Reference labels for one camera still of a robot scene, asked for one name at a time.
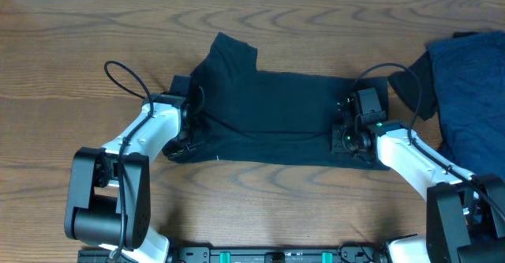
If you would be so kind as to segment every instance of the green connector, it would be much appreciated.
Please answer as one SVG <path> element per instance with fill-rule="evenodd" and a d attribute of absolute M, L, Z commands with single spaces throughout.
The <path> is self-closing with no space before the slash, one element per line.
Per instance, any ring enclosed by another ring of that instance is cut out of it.
<path fill-rule="evenodd" d="M 219 263 L 231 263 L 230 252 L 221 252 L 219 254 Z"/>
<path fill-rule="evenodd" d="M 333 253 L 323 252 L 323 263 L 333 263 Z"/>

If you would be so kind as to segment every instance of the wooden table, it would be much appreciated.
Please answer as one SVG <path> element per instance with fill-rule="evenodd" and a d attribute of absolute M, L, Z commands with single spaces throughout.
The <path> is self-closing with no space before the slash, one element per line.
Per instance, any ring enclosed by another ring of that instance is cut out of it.
<path fill-rule="evenodd" d="M 140 111 L 107 79 L 106 60 L 160 92 L 222 31 L 258 48 L 258 69 L 355 77 L 380 62 L 409 65 L 454 31 L 503 29 L 504 9 L 505 0 L 5 0 L 0 261 L 75 261 L 84 246 L 63 232 L 73 154 L 116 137 Z M 390 93 L 391 118 L 410 119 Z M 416 129 L 440 143 L 437 118 Z M 160 156 L 151 206 L 162 234 L 215 246 L 379 243 L 425 230 L 424 201 L 394 171 Z"/>

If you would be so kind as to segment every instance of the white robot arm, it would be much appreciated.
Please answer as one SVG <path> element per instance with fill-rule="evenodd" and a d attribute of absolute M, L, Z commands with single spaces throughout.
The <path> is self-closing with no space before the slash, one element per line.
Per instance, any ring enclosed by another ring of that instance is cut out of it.
<path fill-rule="evenodd" d="M 505 235 L 501 179 L 494 175 L 477 178 L 426 145 L 405 123 L 385 121 L 374 88 L 351 93 L 343 106 L 344 122 L 332 128 L 332 152 L 380 161 L 427 201 L 427 234 L 389 242 L 384 249 L 390 263 L 470 262 L 468 257 L 475 258 L 476 250 L 481 255 L 478 259 L 489 260 L 495 254 L 473 240 L 484 234 L 494 235 L 495 240 L 488 243 L 492 250 L 505 248 L 498 240 Z M 480 234 L 483 226 L 490 232 Z"/>
<path fill-rule="evenodd" d="M 122 255 L 137 262 L 167 263 L 171 262 L 169 256 L 170 242 L 166 237 L 159 235 L 149 227 L 151 210 L 148 169 L 165 144 L 178 138 L 179 133 L 183 130 L 182 124 L 184 118 L 188 115 L 189 109 L 185 98 L 181 95 L 157 95 L 153 105 L 154 112 L 152 112 L 152 116 L 133 135 L 132 139 L 129 140 L 129 145 L 125 147 L 123 152 L 125 159 L 124 183 L 127 188 L 125 189 L 125 203 L 128 220 L 125 228 L 125 248 Z M 118 160 L 121 144 L 124 137 L 146 118 L 149 111 L 150 105 L 145 104 L 139 117 L 121 135 L 103 145 L 102 148 L 82 148 L 74 156 L 65 215 L 65 233 L 69 238 L 101 246 L 108 250 L 117 248 L 116 245 L 120 237 L 119 231 L 121 230 L 119 201 L 117 198 L 96 195 L 94 187 L 118 186 L 115 164 Z M 457 186 L 462 181 L 448 174 L 443 167 L 430 160 L 414 147 L 408 138 L 406 126 L 403 126 L 401 122 L 378 122 L 368 125 L 367 130 L 370 132 L 368 150 L 373 152 L 376 160 L 397 171 L 428 203 L 431 197 L 430 189 L 437 187 L 440 183 Z M 463 175 L 464 178 L 472 179 L 473 173 L 471 171 L 458 167 L 443 158 L 422 142 L 413 131 L 412 137 L 417 139 L 417 144 L 422 149 L 434 156 L 439 162 L 450 165 L 454 171 Z M 497 187 L 492 189 L 492 181 L 488 181 L 488 186 L 486 186 L 488 194 L 491 196 L 491 193 L 496 195 L 496 193 L 501 193 L 500 191 L 505 191 L 502 186 Z M 459 212 L 456 212 L 458 216 L 455 218 L 464 221 L 466 212 L 469 211 L 459 209 Z M 442 210 L 431 213 L 443 214 Z M 498 235 L 505 236 L 505 223 L 499 222 L 498 216 L 491 218 L 491 220 L 495 224 Z M 385 259 L 386 261 L 377 261 L 376 263 L 438 262 L 438 260 L 433 261 L 434 257 L 440 257 L 440 262 L 459 262 L 455 259 L 458 256 L 457 254 L 448 254 L 444 257 L 443 251 L 445 249 L 443 247 L 440 251 L 436 249 L 438 248 L 436 246 L 431 251 L 435 255 L 430 256 L 430 251 L 427 248 L 430 244 L 430 242 L 427 242 L 425 235 L 393 240 L 387 244 L 385 251 L 388 257 Z M 324 251 L 323 253 L 322 261 L 333 263 L 331 252 Z M 229 263 L 227 260 L 220 260 L 220 262 Z"/>

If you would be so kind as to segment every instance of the folded fabric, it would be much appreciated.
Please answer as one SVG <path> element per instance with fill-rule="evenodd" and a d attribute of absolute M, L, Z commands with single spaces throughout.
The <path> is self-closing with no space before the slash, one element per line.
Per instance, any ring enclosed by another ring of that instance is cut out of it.
<path fill-rule="evenodd" d="M 455 32 L 453 38 L 461 38 L 478 34 L 478 32 Z M 435 89 L 433 88 L 432 60 L 426 51 L 413 65 L 409 67 L 421 81 L 423 96 L 419 106 L 418 115 L 423 120 L 433 117 L 439 110 L 439 104 L 436 101 Z M 414 77 L 405 71 L 400 71 L 390 75 L 387 80 L 391 87 L 403 103 L 415 112 L 419 100 L 419 89 Z"/>
<path fill-rule="evenodd" d="M 340 104 L 353 79 L 258 71 L 256 56 L 247 43 L 217 35 L 206 59 L 191 73 L 205 95 L 192 139 L 198 145 L 170 160 L 387 169 L 350 154 L 330 153 L 331 126 L 342 121 Z M 386 78 L 367 78 L 357 85 L 370 87 L 387 111 Z M 168 148 L 163 152 L 172 153 Z"/>
<path fill-rule="evenodd" d="M 505 179 L 505 34 L 428 46 L 440 107 L 441 153 L 478 175 Z"/>

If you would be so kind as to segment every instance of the black t-shirt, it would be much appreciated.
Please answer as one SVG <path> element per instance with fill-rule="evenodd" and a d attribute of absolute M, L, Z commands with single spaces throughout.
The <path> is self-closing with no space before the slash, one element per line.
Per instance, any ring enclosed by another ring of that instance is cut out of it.
<path fill-rule="evenodd" d="M 340 104 L 353 79 L 261 71 L 256 56 L 257 49 L 247 43 L 217 35 L 209 55 L 191 73 L 205 95 L 191 141 L 199 145 L 170 160 L 387 169 L 347 153 L 330 153 L 331 126 L 342 121 Z M 386 78 L 367 78 L 357 85 L 370 87 L 387 111 Z"/>

